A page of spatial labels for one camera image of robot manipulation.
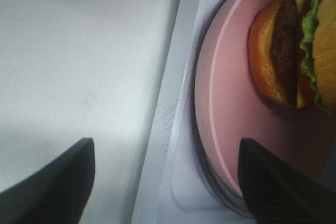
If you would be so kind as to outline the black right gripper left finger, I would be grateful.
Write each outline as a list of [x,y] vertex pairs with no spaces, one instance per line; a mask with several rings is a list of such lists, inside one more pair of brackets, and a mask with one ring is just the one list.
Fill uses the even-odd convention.
[[1,223],[79,223],[94,184],[95,149],[83,138],[1,192]]

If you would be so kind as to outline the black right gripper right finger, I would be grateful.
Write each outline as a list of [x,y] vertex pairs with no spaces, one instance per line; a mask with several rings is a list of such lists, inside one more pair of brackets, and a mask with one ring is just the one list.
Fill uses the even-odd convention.
[[252,138],[240,141],[238,181],[257,223],[335,223],[335,193]]

